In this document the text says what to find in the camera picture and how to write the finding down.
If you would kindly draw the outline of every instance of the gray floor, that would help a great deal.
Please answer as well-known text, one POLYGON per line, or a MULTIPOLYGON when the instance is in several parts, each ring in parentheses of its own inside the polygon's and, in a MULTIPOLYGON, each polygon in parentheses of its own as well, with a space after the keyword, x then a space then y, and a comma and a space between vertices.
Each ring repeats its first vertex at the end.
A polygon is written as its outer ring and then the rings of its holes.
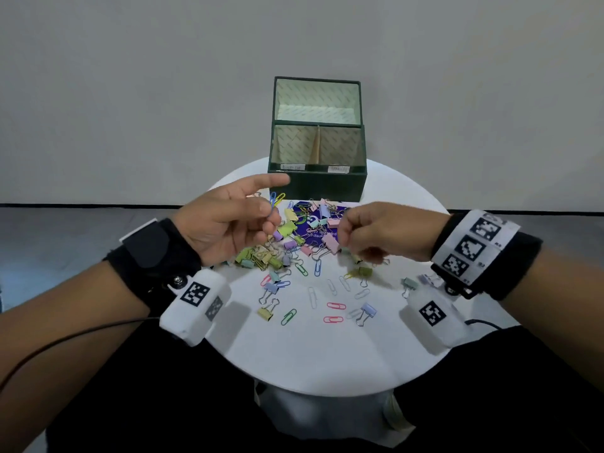
MULTIPOLYGON (((170 210, 0 208, 0 286, 11 308, 97 262, 117 239, 170 210)), ((558 251, 604 266, 604 218, 507 216, 558 251)), ((358 436, 383 445, 404 437, 383 425, 387 394, 330 399, 269 388, 262 405, 277 428, 298 437, 358 436)), ((28 452, 45 450, 43 437, 28 452)))

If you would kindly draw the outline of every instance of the green box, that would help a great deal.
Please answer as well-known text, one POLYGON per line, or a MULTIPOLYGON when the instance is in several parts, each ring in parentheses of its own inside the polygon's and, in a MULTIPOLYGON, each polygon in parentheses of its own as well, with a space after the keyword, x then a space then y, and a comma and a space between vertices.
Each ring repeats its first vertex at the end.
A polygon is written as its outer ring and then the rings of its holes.
POLYGON ((287 199, 358 202, 367 178, 358 81, 275 77, 268 172, 285 172, 287 199))

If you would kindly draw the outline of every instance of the pink paper clip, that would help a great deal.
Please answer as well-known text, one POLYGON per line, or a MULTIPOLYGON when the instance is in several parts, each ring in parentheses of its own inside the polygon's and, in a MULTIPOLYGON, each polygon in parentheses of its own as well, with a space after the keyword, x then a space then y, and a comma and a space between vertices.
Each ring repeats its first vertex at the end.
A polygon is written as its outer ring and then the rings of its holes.
POLYGON ((346 305, 338 304, 336 302, 327 302, 327 306, 329 308, 333 308, 334 310, 345 310, 346 309, 346 305))
POLYGON ((328 324, 336 324, 337 322, 343 322, 342 316, 325 316, 323 318, 323 322, 328 324))
POLYGON ((333 235, 331 234, 325 234, 323 236, 323 238, 321 238, 321 241, 323 243, 325 243, 325 246, 328 247, 329 251, 332 252, 332 254, 336 254, 336 252, 339 251, 339 243, 338 241, 333 237, 333 235))
POLYGON ((306 254, 306 256, 310 256, 312 254, 312 249, 307 244, 300 248, 300 251, 306 254))
POLYGON ((328 229, 337 229, 339 226, 339 219, 330 218, 327 220, 327 228, 328 229))

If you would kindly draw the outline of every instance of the white backdrop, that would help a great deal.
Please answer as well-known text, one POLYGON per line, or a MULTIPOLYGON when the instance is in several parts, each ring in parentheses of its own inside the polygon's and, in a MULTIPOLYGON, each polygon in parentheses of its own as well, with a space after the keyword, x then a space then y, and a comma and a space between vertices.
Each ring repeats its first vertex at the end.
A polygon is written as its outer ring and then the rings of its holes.
POLYGON ((275 75, 360 80, 448 208, 604 211, 604 0, 2 0, 0 202, 182 204, 268 154, 275 75))

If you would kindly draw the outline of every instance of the handwritten label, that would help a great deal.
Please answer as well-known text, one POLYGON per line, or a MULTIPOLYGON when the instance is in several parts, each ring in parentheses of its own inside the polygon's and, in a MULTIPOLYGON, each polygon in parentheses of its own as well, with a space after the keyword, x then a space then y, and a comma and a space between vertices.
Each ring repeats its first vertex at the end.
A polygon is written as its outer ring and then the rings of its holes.
POLYGON ((328 173, 350 173, 349 165, 330 165, 327 168, 328 173))
POLYGON ((281 170, 305 170, 305 164, 281 164, 281 170))

